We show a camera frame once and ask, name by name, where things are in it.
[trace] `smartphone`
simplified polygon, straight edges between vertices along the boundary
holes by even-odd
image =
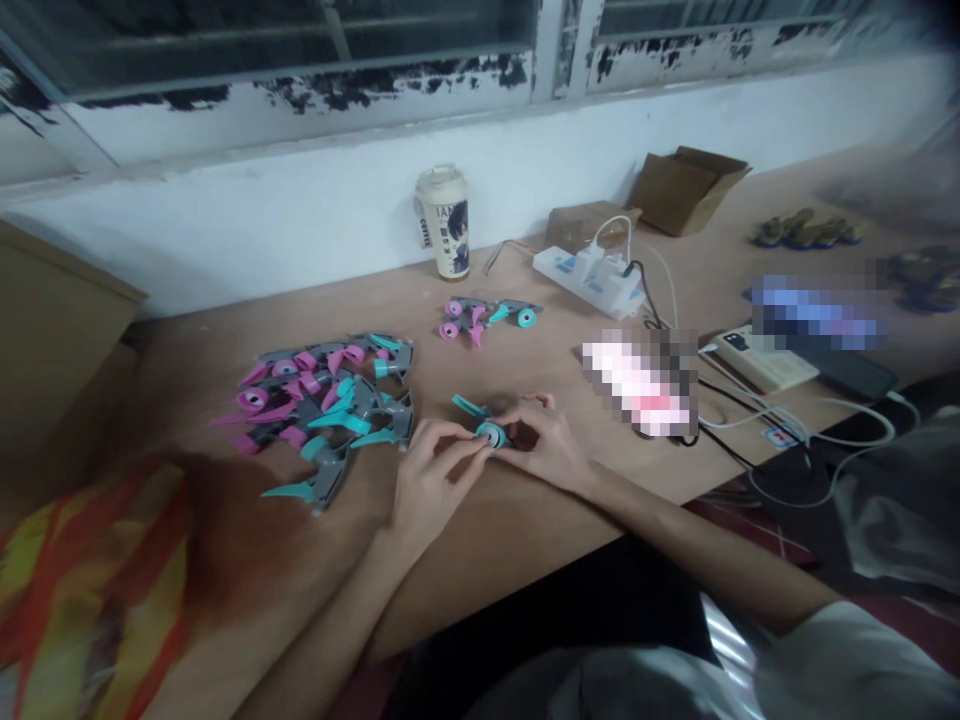
[[[883,365],[867,360],[854,350],[793,348],[793,351],[820,371],[817,380],[860,402],[883,399],[899,379]]]

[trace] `desk surface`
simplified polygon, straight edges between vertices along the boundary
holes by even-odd
[[[862,153],[857,156],[863,163]],[[822,206],[812,192],[850,167],[828,158],[749,178],[730,194],[708,229],[669,238],[640,229],[634,253],[649,243],[670,263],[681,326],[713,335],[742,324],[740,296],[756,263],[798,261],[800,253],[761,250],[747,242],[754,224],[804,205]],[[482,236],[482,230],[474,230]],[[929,241],[871,228],[859,247],[807,253],[862,264]],[[455,393],[491,405],[518,392],[556,395],[584,445],[598,460],[654,492],[682,503],[737,476],[741,469],[711,442],[692,449],[666,440],[640,440],[611,418],[582,375],[573,349],[591,329],[615,327],[579,299],[532,270],[529,255],[504,247],[489,276],[490,250],[474,254],[470,277],[442,282],[432,262],[281,296],[148,324],[142,363],[125,410],[100,458],[106,468],[146,452],[173,452],[191,473],[198,541],[191,561],[189,641],[161,688],[151,716],[227,717],[286,646],[307,616],[336,589],[390,512],[397,451],[372,446],[355,455],[331,509],[311,518],[294,501],[261,500],[309,466],[283,444],[257,458],[238,457],[237,428],[211,427],[231,411],[236,382],[257,354],[364,330],[417,342],[407,384],[419,417],[468,418],[450,403]],[[645,262],[653,296],[671,317],[662,268]],[[546,307],[534,328],[494,326],[483,349],[446,342],[436,332],[451,294],[513,297]],[[943,371],[960,357],[960,318],[919,318],[893,310],[889,347],[877,353],[903,384]],[[641,325],[635,318],[622,326]],[[705,377],[717,373],[702,366]],[[782,399],[826,396],[816,383]],[[742,411],[701,394],[701,414],[737,418]],[[799,412],[823,429],[849,415],[812,403]],[[776,450],[750,423],[724,439],[756,463]],[[611,541],[619,530],[571,498],[498,463],[484,476],[447,531],[416,566],[389,606],[370,657],[383,658]]]

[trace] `white device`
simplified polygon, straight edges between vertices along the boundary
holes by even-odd
[[[717,335],[713,342],[727,365],[767,395],[796,387],[820,374],[796,353],[765,349],[750,325]]]
[[[537,253],[533,267],[555,283],[586,300],[614,320],[636,315],[646,295],[638,287],[640,268],[627,263],[619,253],[603,256],[603,248],[590,245],[576,255],[556,246]]]

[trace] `person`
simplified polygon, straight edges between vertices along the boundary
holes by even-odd
[[[391,521],[377,532],[335,597],[254,688],[237,717],[292,720],[329,713],[395,590],[491,458],[608,514],[665,557],[665,567],[679,568],[718,603],[763,628],[772,641],[760,655],[754,687],[768,720],[960,717],[960,683],[920,648],[799,568],[589,459],[551,395],[523,395],[494,422],[507,428],[515,447],[494,451],[452,422],[419,424],[399,466]],[[437,453],[445,440],[453,442]],[[464,461],[466,469],[451,480]],[[668,570],[658,571],[657,577],[643,580],[652,590],[669,584],[667,575]],[[671,602],[680,603],[679,595]],[[661,606],[658,612],[668,610]],[[597,608],[594,614],[606,612]],[[706,628],[702,615],[700,627]],[[502,638],[496,642],[506,652],[507,643]],[[750,718],[715,659],[711,662],[709,653],[702,652],[697,657],[697,652],[642,642],[613,647],[558,643],[506,668],[490,687],[478,690],[465,717]],[[471,655],[471,648],[460,648],[461,663]],[[439,699],[449,688],[427,682],[419,690]],[[429,700],[424,707],[432,707]],[[444,716],[436,708],[387,715]]]

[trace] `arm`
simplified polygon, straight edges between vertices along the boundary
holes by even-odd
[[[456,442],[434,455],[443,437]],[[349,680],[400,582],[443,531],[490,455],[486,439],[425,420],[400,463],[393,517],[353,573],[270,668],[236,718],[323,718]],[[471,457],[456,482],[447,475]]]
[[[494,420],[527,450],[495,456],[570,492],[616,518],[686,570],[719,600],[776,635],[842,600],[788,562],[588,460],[552,396],[532,393]]]

